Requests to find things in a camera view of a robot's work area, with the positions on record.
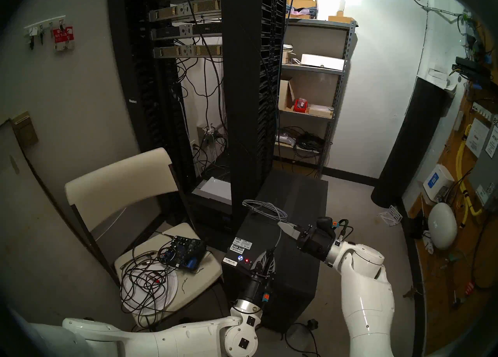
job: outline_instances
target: yellow cable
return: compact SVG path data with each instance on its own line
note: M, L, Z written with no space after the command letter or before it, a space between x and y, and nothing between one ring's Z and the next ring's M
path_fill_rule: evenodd
M474 209L474 206L472 205L472 202L470 200L470 196L469 196L469 193L467 191L467 188L465 187L465 181L462 179L462 159L463 159L463 155L464 155L465 142L467 141L467 137L469 136L469 132L470 132L471 127L472 127L472 125L469 124L467 126L467 128L465 128L465 132L464 132L465 138L462 139L462 142L460 143L460 148L458 149L458 152L457 152L457 161L456 161L457 178L461 179L460 191L462 192L462 194L465 198L465 201L467 202L466 203L467 207L465 208L464 220L462 221L463 226L465 226L465 221L467 220L468 210L470 210L470 213L472 214L472 216L478 216L478 215L483 213L482 208L479 211L476 211Z

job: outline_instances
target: white sticker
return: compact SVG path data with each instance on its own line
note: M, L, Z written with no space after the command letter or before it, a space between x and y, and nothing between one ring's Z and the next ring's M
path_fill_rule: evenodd
M251 246L253 245L252 242L248 242L247 240L243 240L240 238L235 238L233 241L233 244L236 244L237 246L247 248L248 250L251 249Z
M488 196L486 191L483 189L482 185L479 185L476 189L476 195L479 197L480 203L482 205L486 204Z
M228 263L228 264L230 264L232 266L237 267L237 262L235 262L234 260L231 260L231 259L228 259L228 258L223 258L223 262Z
M232 244L230 246L230 250L238 252L239 254L242 254L244 252L244 248L240 246L236 246L235 244Z
M498 145L498 126L493 127L493 132L491 133L491 136L489 137L489 141L487 142L486 146L486 153L491 157L491 159L494 156L494 152L496 151L496 146Z

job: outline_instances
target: black baseboard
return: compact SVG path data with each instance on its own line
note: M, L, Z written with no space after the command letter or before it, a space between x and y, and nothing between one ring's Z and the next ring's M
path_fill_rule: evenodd
M342 171L340 169L323 167L323 175L337 177L338 179L349 180L355 183L365 184L367 186L375 187L377 185L378 179L375 177L359 175L357 173Z
M284 163L288 164L299 165L301 167L314 168L314 169L318 168L315 164L305 163L304 161L287 159L285 157L282 157L282 159L280 159L278 156L273 156L273 159L276 161L283 161ZM349 180L355 183L365 184L367 186L372 186L372 187L375 187L378 181L378 179L375 179L375 177L359 175L357 173L342 171L340 169L334 169L328 167L323 167L322 175L336 177L338 179L343 179L343 180Z
M408 217L401 197L396 199L396 207L401 216L403 216L401 219L401 226L403 227L406 248L408 250L412 283L417 289L422 289L422 270L420 269L417 246L415 240L410 236L410 233L413 232L413 219ZM415 301L415 334L413 337L412 357L421 357L425 343L425 301L421 294L415 294L413 299Z

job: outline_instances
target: chair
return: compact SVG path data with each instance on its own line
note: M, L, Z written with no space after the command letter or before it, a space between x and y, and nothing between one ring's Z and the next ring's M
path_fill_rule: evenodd
M99 249L91 231L102 221L116 211L140 200L153 196L177 192L171 159L163 148L154 149L118 161L94 172L83 175L68 182L65 186L67 200L73 209L83 231L94 250L96 258L108 270L117 284L121 283L121 266L132 259L132 251L121 255L114 262L115 271L107 263ZM199 239L188 223L176 225L163 233L171 236L184 236ZM151 250L158 250L170 241L165 235L157 235L136 246L135 255ZM183 289L178 291L173 301L168 305L168 312L176 312L197 298L203 291L216 283L222 274L221 265L211 253L206 253L196 274L177 269L178 280L183 283ZM159 322L172 313L143 316L133 314L137 325L147 327Z

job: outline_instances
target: floor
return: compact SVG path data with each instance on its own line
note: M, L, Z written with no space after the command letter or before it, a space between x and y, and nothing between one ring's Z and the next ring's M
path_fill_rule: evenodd
M367 244L385 256L384 265L395 296L395 316L391 327L392 353L395 357L411 356L415 313L413 301L402 297L411 287L411 273L401 225L389 227L379 218L378 214L383 209L370 199L373 187L328 176L324 176L323 180L329 186L327 216L336 220L349 219L354 232L348 240ZM223 253L214 249L213 252L221 261ZM221 286L217 285L203 294L195 304L168 319L161 329L176 325L181 317L201 321L227 315L226 298ZM320 267L315 299L299 320L306 323L312 318L319 323L313 333L320 355L349 356L350 339L341 309L341 276L324 264ZM295 328L289 332L289 342L301 350L305 348L312 351L314 348L309 335L298 330L297 326ZM256 356L301 356L290 350L280 337L280 334L268 329L259 329Z

